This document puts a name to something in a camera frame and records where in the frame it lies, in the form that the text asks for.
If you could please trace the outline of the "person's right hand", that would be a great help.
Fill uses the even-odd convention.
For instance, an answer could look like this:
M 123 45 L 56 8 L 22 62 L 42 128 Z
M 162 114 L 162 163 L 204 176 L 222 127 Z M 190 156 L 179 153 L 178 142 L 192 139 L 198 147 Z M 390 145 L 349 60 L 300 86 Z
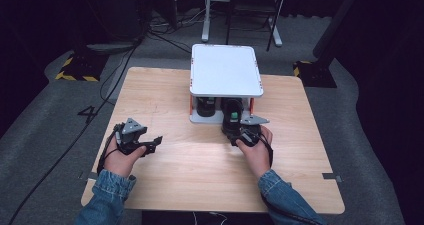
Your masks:
M 247 164 L 257 180 L 271 168 L 267 145 L 272 143 L 273 134 L 265 126 L 261 127 L 261 132 L 262 139 L 253 147 L 245 145 L 241 140 L 236 141 L 238 148 L 244 154 Z

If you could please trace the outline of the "white two-tier shoe rack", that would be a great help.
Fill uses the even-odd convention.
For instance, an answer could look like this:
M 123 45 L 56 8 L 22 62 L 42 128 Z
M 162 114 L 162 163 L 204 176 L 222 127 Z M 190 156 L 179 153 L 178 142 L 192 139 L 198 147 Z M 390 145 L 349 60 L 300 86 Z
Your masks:
M 253 113 L 255 98 L 264 90 L 255 51 L 249 46 L 195 44 L 192 46 L 190 74 L 190 121 L 221 124 L 221 98 L 241 98 L 243 117 Z M 198 114 L 197 98 L 214 97 L 215 114 Z

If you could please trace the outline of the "black folding chair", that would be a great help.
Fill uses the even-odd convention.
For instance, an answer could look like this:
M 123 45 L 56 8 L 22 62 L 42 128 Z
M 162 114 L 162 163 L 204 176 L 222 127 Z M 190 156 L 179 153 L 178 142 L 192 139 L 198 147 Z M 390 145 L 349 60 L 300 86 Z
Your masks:
M 282 9 L 283 0 L 230 0 L 226 13 L 226 44 L 229 44 L 230 32 L 233 30 L 232 19 L 236 16 L 264 17 L 263 26 L 270 28 L 266 50 L 270 49 L 276 32 L 277 21 Z

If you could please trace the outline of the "black slanted stand pole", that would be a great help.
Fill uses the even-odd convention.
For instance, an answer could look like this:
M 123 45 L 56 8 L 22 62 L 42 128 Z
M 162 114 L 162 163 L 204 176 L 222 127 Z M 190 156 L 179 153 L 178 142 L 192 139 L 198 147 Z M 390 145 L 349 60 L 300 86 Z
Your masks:
M 341 43 L 343 21 L 354 3 L 355 0 L 344 0 L 342 2 L 329 26 L 315 45 L 313 55 L 317 58 L 318 62 L 324 62 L 325 60 L 332 62 L 334 59 L 335 53 Z

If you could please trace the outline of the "black yellow-striped stand base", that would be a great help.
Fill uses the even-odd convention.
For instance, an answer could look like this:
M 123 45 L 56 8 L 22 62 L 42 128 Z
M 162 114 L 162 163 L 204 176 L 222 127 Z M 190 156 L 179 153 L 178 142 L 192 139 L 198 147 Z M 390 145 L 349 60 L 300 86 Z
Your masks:
M 329 67 L 319 62 L 296 61 L 293 63 L 293 72 L 305 87 L 337 87 Z
M 108 55 L 83 56 L 71 53 L 65 60 L 56 80 L 99 82 Z

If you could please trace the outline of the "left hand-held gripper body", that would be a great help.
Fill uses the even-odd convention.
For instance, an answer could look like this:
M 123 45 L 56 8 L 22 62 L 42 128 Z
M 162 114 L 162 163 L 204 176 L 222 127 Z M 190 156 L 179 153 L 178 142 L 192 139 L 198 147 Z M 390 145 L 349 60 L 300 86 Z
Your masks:
M 132 118 L 128 118 L 125 123 L 118 124 L 117 130 L 115 131 L 118 150 L 125 155 L 129 155 L 139 147 L 151 147 L 151 142 L 139 141 L 139 137 L 146 132 L 147 127 L 141 125 Z

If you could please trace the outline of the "white desk frame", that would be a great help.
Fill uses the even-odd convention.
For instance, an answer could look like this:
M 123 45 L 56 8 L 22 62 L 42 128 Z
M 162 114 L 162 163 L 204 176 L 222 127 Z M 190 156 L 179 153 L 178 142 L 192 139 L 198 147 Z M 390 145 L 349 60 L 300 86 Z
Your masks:
M 205 8 L 203 9 L 205 14 L 204 14 L 204 19 L 203 19 L 203 30 L 202 30 L 202 35 L 201 35 L 201 41 L 204 43 L 207 43 L 209 41 L 209 32 L 210 32 L 210 24 L 211 24 L 211 6 L 212 4 L 216 3 L 216 2 L 223 2 L 223 3 L 228 3 L 230 2 L 230 0 L 205 0 Z M 265 20 L 265 27 L 269 27 L 269 30 L 271 31 L 272 29 L 272 24 L 274 22 L 275 19 L 273 18 L 268 18 L 267 20 Z M 274 41 L 274 44 L 276 47 L 281 47 L 283 42 L 282 39 L 280 37 L 280 34 L 278 32 L 277 28 L 274 28 L 274 30 L 271 33 Z

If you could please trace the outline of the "person's left hand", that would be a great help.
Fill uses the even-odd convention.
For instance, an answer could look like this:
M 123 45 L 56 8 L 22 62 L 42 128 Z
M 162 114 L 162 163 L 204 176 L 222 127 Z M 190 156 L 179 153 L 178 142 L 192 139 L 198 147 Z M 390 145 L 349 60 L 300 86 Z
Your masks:
M 117 148 L 116 138 L 113 137 L 107 148 L 104 168 L 116 175 L 128 178 L 135 162 L 145 153 L 144 146 L 139 147 L 129 155 L 125 155 Z

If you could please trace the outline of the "black sandal with green tab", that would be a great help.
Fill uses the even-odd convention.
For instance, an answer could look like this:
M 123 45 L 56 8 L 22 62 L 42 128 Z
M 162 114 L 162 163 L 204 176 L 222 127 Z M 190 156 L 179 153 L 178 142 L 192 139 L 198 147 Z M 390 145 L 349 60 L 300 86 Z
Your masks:
M 230 135 L 240 135 L 240 120 L 244 112 L 241 98 L 223 98 L 221 110 L 224 115 L 222 122 L 222 132 L 229 139 Z

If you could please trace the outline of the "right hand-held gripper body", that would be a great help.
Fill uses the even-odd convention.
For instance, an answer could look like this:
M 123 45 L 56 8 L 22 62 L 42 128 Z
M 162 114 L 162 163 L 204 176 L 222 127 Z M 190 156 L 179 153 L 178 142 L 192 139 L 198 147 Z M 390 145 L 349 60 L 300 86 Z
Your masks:
M 247 146 L 255 146 L 261 136 L 261 125 L 269 123 L 269 120 L 256 115 L 245 116 L 240 121 L 240 135 L 239 139 L 242 140 Z

